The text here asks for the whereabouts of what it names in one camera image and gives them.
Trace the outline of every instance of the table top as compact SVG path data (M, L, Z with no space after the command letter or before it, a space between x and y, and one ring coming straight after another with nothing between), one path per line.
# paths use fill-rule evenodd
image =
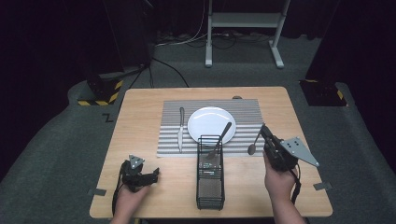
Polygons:
M128 90L97 185L98 189L106 190L106 195L93 196L91 216L112 217L111 202L120 165L134 154L146 160L142 174L152 173L157 167L161 172L158 183L151 186L135 217L272 217L271 202L264 186L263 158L224 158L225 203L218 211L197 208L196 158L157 157L164 101L232 99L234 96L257 99L262 118L274 135L283 139L299 136L308 146L283 87ZM332 206L326 191L313 187L322 182L318 169L304 161L299 164L302 187L296 201L297 209L304 217L330 216Z

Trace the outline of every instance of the metal mesh organizer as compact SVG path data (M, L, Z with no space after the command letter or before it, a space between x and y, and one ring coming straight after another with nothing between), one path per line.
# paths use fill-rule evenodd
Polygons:
M224 166L219 135L201 135L197 143L197 195L199 209L219 209L224 205Z

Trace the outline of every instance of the plate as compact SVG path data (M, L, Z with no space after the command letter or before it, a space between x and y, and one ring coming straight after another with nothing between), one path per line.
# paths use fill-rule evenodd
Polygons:
M221 135L228 122L232 125L222 139L222 143L225 144L233 138L236 123L233 116L222 108L208 106L196 110L189 118L187 129L192 139L198 142L203 134Z

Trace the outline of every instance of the placemat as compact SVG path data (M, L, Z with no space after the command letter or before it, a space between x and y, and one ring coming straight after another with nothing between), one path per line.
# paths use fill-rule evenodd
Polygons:
M180 128L179 109L182 106L185 114L183 148L182 153L180 153L177 144L177 132ZM197 143L190 137L187 124L193 112L206 106L225 109L235 119L235 135L229 142L223 144L224 157L250 156L248 155L248 146L254 143L263 123L262 112L257 99L164 101L157 150L158 157L197 156ZM253 156L262 156L263 147L264 140L260 136L256 143L256 153Z

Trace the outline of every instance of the gray carpet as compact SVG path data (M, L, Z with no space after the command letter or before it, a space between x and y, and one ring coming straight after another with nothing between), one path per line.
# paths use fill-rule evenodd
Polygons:
M205 68L205 48L158 47L154 57L174 66L191 87L285 87L308 145L320 162L322 180L333 185L328 190L333 214L310 217L310 223L392 223L396 177L368 133L347 85L337 83L346 107L308 106L304 98L298 80L304 79L319 42L281 38L279 51L285 63L281 70L276 69L267 42L237 42L229 49L214 49L212 68ZM224 48L232 43L215 39L214 44ZM155 88L185 87L180 76L161 63L153 62L151 72ZM69 107L36 134L1 182L0 223L108 223L90 217L92 196L87 192L96 187L121 99L135 78L124 79L114 105L77 105L85 83L69 91ZM150 88L149 70L132 88ZM104 114L114 121L106 122Z

